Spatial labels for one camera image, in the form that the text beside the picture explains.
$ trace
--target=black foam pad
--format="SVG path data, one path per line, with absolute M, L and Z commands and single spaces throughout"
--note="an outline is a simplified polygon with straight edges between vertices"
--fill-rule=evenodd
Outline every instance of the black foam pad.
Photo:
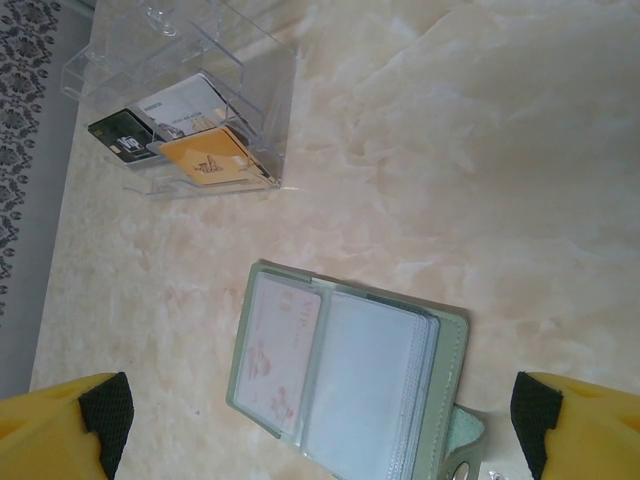
M 82 395 L 78 402 L 85 427 L 100 439 L 100 464 L 109 480 L 116 470 L 133 423 L 133 399 L 124 372 Z
M 555 429 L 562 407 L 562 392 L 539 382 L 526 372 L 518 373 L 511 396 L 511 423 L 534 480 L 542 478 L 547 463 L 544 437 Z

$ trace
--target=yellow object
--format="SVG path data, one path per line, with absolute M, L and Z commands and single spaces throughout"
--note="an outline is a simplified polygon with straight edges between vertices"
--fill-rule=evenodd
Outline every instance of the yellow object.
M 94 375 L 1 400 L 0 478 L 104 480 L 100 441 L 85 432 L 78 397 L 113 376 Z
M 199 185 L 267 181 L 253 155 L 228 127 L 173 140 L 159 148 Z
M 557 375 L 529 375 L 563 395 L 556 428 L 545 436 L 542 480 L 640 478 L 640 396 Z

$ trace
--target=card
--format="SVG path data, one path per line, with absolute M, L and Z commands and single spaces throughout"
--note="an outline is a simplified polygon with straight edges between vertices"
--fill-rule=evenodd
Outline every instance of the card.
M 218 127 L 231 112 L 202 73 L 144 98 L 136 106 L 173 139 Z
M 174 140 L 159 148 L 199 185 L 239 181 L 269 183 L 268 174 L 228 127 Z
M 259 273 L 235 401 L 292 435 L 320 312 L 318 294 Z
M 89 125 L 87 130 L 124 163 L 157 156 L 147 149 L 147 145 L 154 140 L 153 132 L 126 108 Z
M 424 409 L 437 328 L 431 317 L 349 293 L 331 295 L 305 418 L 310 458 L 336 478 L 389 478 L 389 466 L 404 458 L 399 452 L 417 447 L 414 415 L 417 405 L 419 415 Z

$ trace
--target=black card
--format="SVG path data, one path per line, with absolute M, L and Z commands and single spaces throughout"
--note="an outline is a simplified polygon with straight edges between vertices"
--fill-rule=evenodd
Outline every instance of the black card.
M 153 132 L 126 108 L 89 125 L 88 130 L 124 163 L 157 156 L 147 149 L 153 142 Z

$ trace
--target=pink printed card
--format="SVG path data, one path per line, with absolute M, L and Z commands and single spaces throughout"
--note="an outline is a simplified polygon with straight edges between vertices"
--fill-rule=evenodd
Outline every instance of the pink printed card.
M 257 275 L 235 402 L 294 435 L 321 298 L 285 282 Z

